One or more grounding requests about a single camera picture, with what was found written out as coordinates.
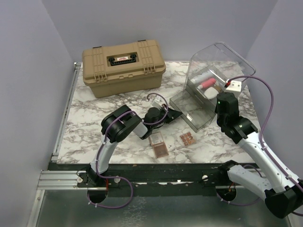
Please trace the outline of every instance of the gray wall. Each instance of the gray wall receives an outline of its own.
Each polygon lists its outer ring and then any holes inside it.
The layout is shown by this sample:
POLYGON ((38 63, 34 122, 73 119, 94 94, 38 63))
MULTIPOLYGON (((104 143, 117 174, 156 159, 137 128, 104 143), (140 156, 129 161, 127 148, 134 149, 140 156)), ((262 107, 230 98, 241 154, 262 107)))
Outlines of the gray wall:
POLYGON ((43 0, 69 53, 157 39, 166 60, 224 41, 246 55, 276 0, 43 0))
MULTIPOLYGON (((303 1, 279 0, 248 54, 256 76, 275 95, 265 139, 276 154, 303 177, 303 1)), ((264 85, 250 81, 258 118, 264 121, 270 97, 264 85)))
POLYGON ((24 227, 73 61, 40 0, 1 0, 0 31, 0 225, 24 227))

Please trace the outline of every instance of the clear plastic container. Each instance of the clear plastic container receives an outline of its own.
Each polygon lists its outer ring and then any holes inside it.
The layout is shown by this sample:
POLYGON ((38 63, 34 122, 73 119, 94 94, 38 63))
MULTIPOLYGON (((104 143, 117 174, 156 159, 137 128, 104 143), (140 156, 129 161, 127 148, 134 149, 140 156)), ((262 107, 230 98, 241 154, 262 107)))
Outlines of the clear plastic container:
MULTIPOLYGON (((215 43, 190 60, 184 90, 172 97, 170 105, 183 113, 182 118, 197 132, 215 117, 216 95, 225 90, 227 79, 248 75, 255 68, 224 43, 215 43)), ((246 79, 242 81, 242 91, 246 79)))

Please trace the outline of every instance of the toolbox lid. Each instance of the toolbox lid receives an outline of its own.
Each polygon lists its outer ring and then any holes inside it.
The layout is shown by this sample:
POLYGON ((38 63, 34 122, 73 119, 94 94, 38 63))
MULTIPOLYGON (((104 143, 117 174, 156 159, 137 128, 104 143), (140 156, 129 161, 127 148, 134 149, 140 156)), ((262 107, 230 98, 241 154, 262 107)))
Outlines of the toolbox lid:
POLYGON ((155 40, 100 46, 83 51, 83 81, 86 85, 120 79, 152 76, 164 72, 165 62, 155 40))

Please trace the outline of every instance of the white marble countertop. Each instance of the white marble countertop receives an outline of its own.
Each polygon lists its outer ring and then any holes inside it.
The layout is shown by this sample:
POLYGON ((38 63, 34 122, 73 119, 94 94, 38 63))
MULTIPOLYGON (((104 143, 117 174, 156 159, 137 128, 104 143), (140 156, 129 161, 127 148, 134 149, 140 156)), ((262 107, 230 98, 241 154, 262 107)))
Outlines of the white marble countertop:
MULTIPOLYGON (((79 73, 73 95, 67 124, 60 146, 58 164, 87 164, 92 161, 100 145, 101 121, 120 106, 126 104, 137 114, 144 117, 151 107, 146 96, 150 92, 169 98, 183 90, 188 62, 166 62, 162 86, 156 89, 135 91, 105 98, 95 98, 79 73)), ((249 118, 258 128, 258 119, 254 111, 250 94, 246 88, 239 97, 241 115, 249 118)), ((169 156, 156 158, 149 140, 141 140, 131 133, 118 144, 110 163, 155 164, 155 163, 224 163, 234 160, 240 163, 253 162, 252 158, 220 131, 214 121, 211 125, 195 133, 179 117, 172 123, 158 129, 164 138, 169 156), (191 132, 196 143, 185 147, 179 135, 191 132)))

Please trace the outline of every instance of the black handle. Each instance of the black handle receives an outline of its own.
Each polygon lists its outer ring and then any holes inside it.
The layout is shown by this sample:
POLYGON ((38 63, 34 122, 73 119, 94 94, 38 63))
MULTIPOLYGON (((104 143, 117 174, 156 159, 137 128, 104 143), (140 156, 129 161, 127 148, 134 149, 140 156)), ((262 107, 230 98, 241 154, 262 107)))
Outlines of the black handle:
POLYGON ((123 64, 129 64, 129 63, 133 63, 136 62, 136 54, 131 54, 130 59, 127 60, 122 60, 122 61, 115 61, 115 58, 109 58, 108 61, 110 62, 111 66, 115 66, 115 65, 123 65, 123 64))

